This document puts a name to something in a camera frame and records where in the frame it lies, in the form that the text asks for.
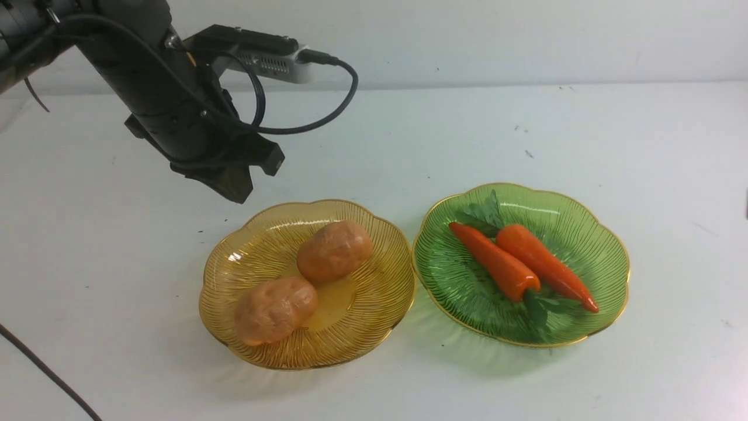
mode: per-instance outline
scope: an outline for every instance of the gold rim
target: gold rim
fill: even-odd
[[[618,241],[618,243],[621,245],[621,248],[623,248],[624,255],[626,256],[626,264],[628,266],[628,272],[626,273],[626,295],[625,295],[625,298],[624,298],[624,301],[623,301],[623,306],[621,307],[621,311],[618,312],[618,314],[613,319],[613,321],[611,321],[609,324],[601,327],[600,329],[598,329],[598,330],[596,330],[596,331],[594,331],[592,333],[588,333],[585,336],[582,336],[582,337],[580,337],[578,339],[574,339],[573,341],[561,342],[561,343],[557,343],[557,344],[527,344],[527,343],[524,343],[524,342],[510,341],[510,340],[504,339],[504,338],[502,338],[500,336],[489,335],[486,332],[482,332],[482,331],[480,331],[480,330],[478,330],[478,329],[476,329],[476,328],[474,328],[474,327],[472,327],[472,326],[464,323],[463,321],[457,319],[454,315],[452,315],[450,312],[448,312],[443,306],[441,306],[441,304],[439,303],[439,301],[436,299],[436,297],[434,297],[434,294],[429,289],[429,286],[426,284],[426,282],[423,281],[423,275],[421,275],[420,269],[418,268],[418,263],[416,262],[416,244],[418,243],[418,239],[420,238],[421,234],[423,233],[423,228],[426,226],[426,221],[429,219],[429,216],[431,216],[431,212],[433,212],[433,210],[436,209],[437,206],[441,205],[442,203],[444,203],[444,202],[446,202],[446,201],[448,201],[450,199],[454,199],[455,197],[465,196],[467,194],[472,193],[474,190],[482,189],[484,187],[489,187],[489,186],[497,186],[497,187],[498,186],[514,186],[514,187],[521,187],[523,189],[526,189],[526,190],[529,190],[529,191],[532,191],[532,192],[550,193],[550,194],[554,194],[554,195],[557,195],[557,196],[565,197],[565,198],[571,200],[572,202],[580,205],[582,208],[584,208],[584,210],[587,211],[587,213],[589,213],[590,215],[592,215],[592,218],[595,218],[595,222],[599,226],[601,226],[605,231],[608,231],[616,239],[616,241]],[[515,183],[487,183],[487,184],[481,184],[478,187],[474,187],[474,188],[468,190],[465,193],[460,193],[460,194],[456,194],[456,195],[451,195],[449,197],[445,197],[444,199],[441,199],[439,202],[436,202],[433,206],[431,206],[431,208],[429,209],[429,211],[426,212],[426,215],[424,216],[423,221],[421,222],[421,227],[418,230],[418,234],[416,234],[416,238],[415,238],[415,240],[413,240],[413,248],[412,248],[412,251],[411,251],[411,257],[412,257],[412,260],[413,260],[413,267],[415,269],[416,274],[418,275],[418,279],[420,280],[421,285],[423,285],[423,289],[426,290],[426,292],[431,297],[431,300],[434,302],[434,304],[436,304],[436,306],[444,314],[446,314],[447,316],[449,316],[452,320],[454,320],[457,324],[460,324],[461,326],[463,326],[465,329],[468,329],[468,330],[470,330],[472,332],[478,333],[479,335],[486,336],[488,338],[496,339],[497,341],[500,341],[500,342],[505,342],[507,344],[518,345],[518,346],[522,346],[522,347],[526,347],[526,348],[559,348],[559,347],[562,347],[562,346],[573,345],[573,344],[582,342],[584,339],[587,339],[590,336],[597,335],[598,333],[600,333],[603,330],[606,330],[608,327],[612,326],[614,323],[616,323],[618,321],[618,319],[621,318],[621,316],[623,315],[623,312],[626,310],[626,306],[628,305],[628,280],[631,278],[631,258],[629,257],[628,251],[626,250],[626,245],[623,244],[623,241],[621,241],[621,239],[618,237],[618,235],[616,235],[615,232],[613,232],[608,227],[606,227],[605,225],[603,225],[602,223],[600,223],[600,220],[597,218],[597,216],[587,206],[583,205],[582,203],[580,203],[576,199],[573,199],[573,198],[571,198],[571,197],[569,197],[569,196],[567,196],[567,195],[565,195],[563,193],[552,192],[550,190],[530,189],[529,187],[523,186],[521,184],[515,184]]]
[[[382,222],[384,222],[384,223],[387,223],[387,224],[389,224],[389,225],[393,226],[393,227],[394,227],[394,228],[396,229],[397,233],[398,233],[398,234],[400,235],[400,237],[402,238],[402,241],[403,241],[403,243],[405,244],[405,247],[406,247],[406,249],[408,250],[408,252],[409,252],[409,253],[411,254],[411,256],[413,255],[413,250],[412,250],[412,248],[411,248],[411,244],[410,244],[410,242],[408,241],[408,238],[407,238],[407,237],[405,236],[405,233],[403,233],[403,232],[402,232],[402,230],[400,229],[400,227],[398,227],[397,225],[393,224],[392,222],[388,221],[388,220],[387,220],[387,219],[385,219],[385,218],[381,218],[381,217],[379,217],[379,216],[376,216],[376,215],[375,215],[375,214],[374,214],[374,213],[373,213],[373,212],[372,212],[371,210],[369,210],[369,209],[365,208],[364,206],[361,206],[361,205],[359,205],[358,203],[355,203],[355,202],[351,202],[351,201],[349,201],[349,200],[343,200],[343,199],[323,199],[323,200],[316,200],[316,201],[314,201],[314,202],[285,202],[285,203],[280,203],[280,204],[278,204],[278,205],[273,205],[273,206],[271,206],[271,207],[269,207],[269,208],[265,208],[265,209],[261,210],[260,212],[258,212],[257,214],[255,214],[255,215],[254,215],[253,217],[251,217],[251,218],[250,218],[250,219],[249,219],[249,220],[248,220],[248,221],[247,221],[247,222],[246,222],[246,223],[245,223],[244,225],[242,225],[242,227],[241,227],[241,228],[239,228],[239,229],[237,229],[237,230],[235,230],[235,231],[232,231],[232,232],[231,232],[231,233],[229,233],[229,234],[228,234],[228,235],[227,235],[226,237],[224,237],[224,239],[223,239],[223,240],[219,241],[219,242],[218,242],[218,243],[217,243],[217,244],[216,244],[216,245],[215,245],[215,246],[213,247],[213,250],[211,250],[211,251],[210,251],[210,254],[208,254],[208,256],[210,257],[211,255],[213,255],[213,253],[214,253],[214,252],[215,252],[215,251],[217,250],[217,248],[218,248],[218,247],[219,247],[220,245],[222,245],[223,243],[225,243],[225,242],[226,242],[226,241],[227,241],[227,240],[229,239],[229,237],[231,237],[231,236],[232,236],[232,235],[234,235],[235,233],[237,233],[237,232],[241,231],[242,229],[245,229],[245,228],[247,228],[247,226],[248,226],[249,224],[251,224],[251,223],[252,223],[252,221],[254,221],[254,220],[255,220],[255,219],[257,218],[257,217],[259,217],[260,215],[262,215],[262,214],[263,214],[263,213],[265,213],[265,212],[271,211],[271,210],[273,210],[273,209],[275,209],[275,208],[279,208],[279,207],[281,207],[281,206],[288,206],[288,205],[315,205],[315,204],[318,204],[318,203],[324,203],[324,202],[348,203],[348,204],[354,205],[354,206],[356,206],[356,207],[358,207],[358,208],[361,208],[361,209],[363,209],[364,211],[366,211],[366,212],[367,212],[367,213],[368,213],[369,215],[371,215],[371,216],[372,216],[372,217],[373,217],[374,219],[378,219],[378,220],[380,220],[380,221],[382,221]],[[364,355],[367,355],[367,354],[368,354],[368,353],[370,353],[371,351],[374,351],[374,350],[375,350],[375,349],[376,349],[376,348],[377,348],[377,347],[378,347],[379,345],[381,345],[381,344],[382,344],[382,343],[383,343],[383,342],[385,341],[385,339],[387,339],[387,337],[389,337],[389,336],[390,336],[390,334],[391,334],[391,333],[392,333],[392,331],[393,331],[393,330],[395,329],[395,327],[396,327],[396,326],[397,326],[398,324],[400,324],[400,322],[402,321],[402,319],[403,319],[403,318],[405,318],[405,316],[406,316],[406,315],[408,314],[408,312],[410,312],[410,311],[411,311],[411,309],[413,308],[413,303],[415,302],[415,299],[416,299],[416,290],[418,289],[418,282],[416,281],[416,277],[417,277],[417,275],[416,275],[416,273],[417,273],[417,268],[416,268],[416,266],[415,266],[415,264],[414,264],[414,263],[415,263],[415,261],[414,261],[413,259],[411,259],[411,274],[412,274],[412,276],[413,276],[413,290],[412,290],[412,292],[411,292],[411,302],[410,302],[410,303],[408,304],[408,308],[407,308],[407,309],[406,309],[406,310],[405,310],[405,311],[404,311],[404,312],[402,313],[402,316],[401,316],[401,317],[400,317],[400,318],[399,318],[399,319],[398,319],[397,321],[395,321],[395,323],[394,323],[394,324],[392,325],[392,327],[390,327],[390,329],[389,329],[389,330],[388,330],[388,331],[387,331],[387,332],[386,332],[386,333],[385,333],[385,334],[384,334],[384,335],[382,336],[382,338],[381,338],[381,339],[379,340],[379,342],[377,342],[377,343],[376,343],[376,345],[374,345],[374,346],[373,346],[373,347],[372,347],[371,349],[369,349],[368,351],[364,352],[364,353],[363,353],[363,354],[361,354],[361,355],[357,355],[357,356],[356,356],[355,358],[351,358],[350,360],[342,361],[342,362],[340,362],[340,363],[334,363],[334,364],[325,364],[325,365],[321,365],[321,366],[311,366],[311,367],[304,367],[304,368],[300,368],[300,369],[294,369],[294,368],[291,368],[291,369],[286,369],[286,368],[273,367],[273,366],[266,366],[266,365],[263,365],[263,364],[256,364],[256,363],[250,363],[250,364],[251,364],[251,365],[253,365],[253,366],[257,366],[257,367],[262,367],[262,368],[264,368],[264,369],[271,369],[271,370],[276,370],[276,371],[279,371],[279,372],[300,372],[300,371],[305,371],[305,370],[324,369],[324,368],[327,368],[327,367],[335,367],[335,366],[340,366],[340,365],[343,365],[343,364],[346,364],[346,363],[350,363],[351,361],[354,361],[354,360],[358,360],[359,358],[363,357]],[[203,292],[204,292],[204,290],[205,290],[205,284],[206,284],[206,281],[207,281],[207,274],[208,274],[208,264],[207,264],[207,261],[206,261],[206,265],[205,265],[205,268],[203,269],[203,287],[202,287],[202,289],[200,290],[200,298],[199,298],[199,300],[202,300],[202,299],[203,299]],[[234,355],[236,355],[237,357],[241,357],[241,355],[239,355],[239,354],[238,354],[238,353],[237,353],[236,351],[234,351],[234,350],[233,350],[233,348],[231,348],[231,347],[230,347],[229,345],[227,345],[227,344],[226,344],[226,343],[225,343],[224,341],[220,340],[220,339],[219,339],[218,337],[216,337],[215,335],[213,335],[213,333],[212,333],[212,332],[210,331],[210,329],[208,328],[208,325],[207,325],[207,323],[206,323],[206,321],[205,321],[205,318],[204,318],[204,316],[203,316],[203,312],[202,312],[202,309],[200,308],[200,306],[198,306],[198,311],[199,311],[199,313],[200,313],[200,321],[202,321],[202,322],[203,322],[203,326],[204,326],[204,327],[206,328],[206,330],[208,330],[208,333],[210,333],[210,335],[211,335],[211,336],[213,336],[213,338],[215,338],[215,340],[217,340],[217,341],[218,341],[218,342],[219,342],[220,344],[222,344],[222,345],[223,345],[223,346],[225,346],[226,348],[229,348],[229,350],[230,350],[230,351],[231,351],[231,352],[232,352],[232,353],[233,353]]]

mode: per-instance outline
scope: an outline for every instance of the toy carrot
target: toy carrot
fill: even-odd
[[[459,222],[450,223],[450,230],[491,274],[496,285],[511,301],[522,301],[528,289],[540,291],[537,275],[517,258],[497,247],[482,232]]]
[[[505,226],[496,236],[496,245],[537,273],[559,294],[581,302],[582,307],[590,312],[600,311],[579,276],[545,248],[543,242],[527,228],[519,224]]]

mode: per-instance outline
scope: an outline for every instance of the yellow plate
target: yellow plate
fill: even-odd
[[[238,297],[264,280],[300,276],[300,245],[340,220],[356,222],[369,232],[372,257],[345,279],[318,286],[318,309],[291,336],[259,347],[243,345],[233,329]],[[381,344],[410,309],[416,285],[410,256],[408,240],[395,225],[355,203],[277,205],[213,249],[205,265],[200,318],[218,341],[256,366],[299,370],[347,363]]]

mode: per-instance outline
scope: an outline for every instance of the black cable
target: black cable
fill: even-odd
[[[28,92],[31,94],[32,97],[34,97],[37,103],[41,105],[42,108],[44,108],[44,111],[49,112],[49,108],[47,108],[46,105],[44,105],[44,103],[42,102],[41,98],[39,98],[39,95],[37,95],[37,92],[34,90],[34,87],[31,86],[31,81],[28,80],[28,77],[24,79],[23,82],[26,84],[26,89],[28,89]]]
[[[222,124],[232,125],[234,127],[240,127],[245,130],[253,130],[257,133],[264,133],[264,134],[272,134],[272,135],[289,135],[289,134],[298,134],[298,133],[304,133],[308,132],[310,130],[314,130],[318,127],[324,126],[325,124],[329,123],[330,121],[333,121],[338,115],[340,115],[343,110],[348,106],[348,104],[353,99],[353,96],[356,93],[356,89],[358,88],[358,75],[356,74],[356,71],[346,62],[332,57],[330,55],[324,56],[324,59],[321,59],[322,56],[318,55],[310,55],[310,58],[313,60],[324,61],[320,62],[319,64],[331,64],[335,66],[340,66],[343,69],[347,70],[348,73],[351,74],[352,82],[351,82],[351,88],[349,89],[348,94],[346,95],[346,98],[343,99],[343,102],[329,115],[326,117],[315,121],[310,124],[306,124],[304,126],[299,127],[291,127],[288,129],[277,129],[277,128],[271,128],[271,127],[259,127],[259,126],[253,126],[252,124],[247,124],[244,121],[239,120],[238,118],[235,118],[231,115],[226,115],[223,112],[216,109],[212,104],[204,102],[201,98],[199,98],[179,77],[175,74],[175,72],[166,64],[163,59],[156,53],[154,49],[150,47],[145,41],[143,41],[138,35],[134,34],[132,31],[130,31],[129,28],[127,28],[124,25],[121,25],[120,23],[105,18],[103,16],[90,14],[90,13],[77,13],[73,14],[67,17],[64,17],[61,19],[60,23],[58,24],[59,29],[62,32],[77,32],[82,31],[84,29],[89,29],[91,25],[100,25],[105,26],[106,28],[111,29],[112,31],[118,32],[119,34],[130,38],[133,42],[139,44],[144,51],[151,56],[159,65],[161,65],[167,73],[171,77],[174,78],[174,80],[177,82],[177,84],[180,85],[182,90],[184,90],[185,93],[187,93],[188,96],[190,96],[194,101],[197,101],[204,109],[205,111],[216,121]],[[54,31],[55,27],[53,25],[48,26],[45,28],[45,33],[47,31]],[[19,54],[30,54],[33,52],[33,49],[27,44],[28,47],[25,51],[19,50]]]
[[[42,30],[41,33],[30,36],[31,40],[29,42],[23,44],[20,48],[13,51],[13,54],[10,54],[2,61],[2,67],[0,67],[0,71],[15,67],[20,63],[30,62],[31,57],[45,42],[48,41],[49,38],[60,36],[59,34],[56,34],[56,32],[57,28],[54,25],[47,25],[44,27],[44,30]]]
[[[247,76],[249,76],[249,79],[252,81],[252,88],[254,89],[254,97],[255,97],[256,104],[254,107],[254,120],[252,120],[252,126],[258,127],[263,122],[263,119],[265,118],[265,107],[266,107],[265,89],[263,88],[263,84],[261,83],[260,78],[257,77],[257,74],[244,61],[242,61],[239,57],[236,57],[236,55],[230,52],[219,51],[219,50],[214,50],[214,49],[175,48],[175,50],[183,51],[183,52],[204,52],[207,54],[221,55],[224,57],[231,58],[232,60],[239,63],[239,65],[242,66],[242,69],[244,69],[244,72],[247,73]]]
[[[62,35],[62,34],[36,34],[36,35],[0,35],[0,40],[13,40],[16,38],[60,38],[63,40],[73,40],[73,41],[91,41],[96,40],[96,38],[92,37],[79,37],[76,35]]]
[[[99,417],[96,412],[94,412],[93,409],[91,409],[90,406],[86,403],[86,401],[81,398],[78,393],[75,392],[75,390],[70,389],[70,386],[68,386],[64,381],[62,381],[61,378],[59,378],[54,371],[52,371],[45,363],[42,362],[42,360],[39,359],[39,357],[36,356],[33,352],[31,352],[30,349],[26,345],[23,344],[18,338],[16,338],[8,329],[5,329],[5,326],[0,324],[0,336],[7,339],[8,342],[10,342],[13,346],[18,348],[18,351],[21,351],[23,355],[26,356],[36,367],[39,368],[39,370],[44,373],[49,380],[54,381],[55,384],[57,384],[60,389],[62,389],[67,395],[73,399],[73,401],[78,404],[87,414],[91,417],[93,421],[102,421],[101,417]]]

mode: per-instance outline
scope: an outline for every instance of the white tabletop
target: white tabletop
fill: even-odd
[[[235,94],[242,114],[254,99]],[[341,93],[269,96],[270,126]],[[244,205],[172,173],[111,96],[28,103],[0,135],[0,322],[104,420],[748,419],[748,84],[364,91],[279,139]],[[454,324],[419,290],[352,363],[273,372],[197,313],[203,264],[256,212],[342,198],[413,239],[437,200],[492,181],[556,190],[625,242],[631,299],[578,345],[530,350]],[[86,420],[0,340],[3,420]]]

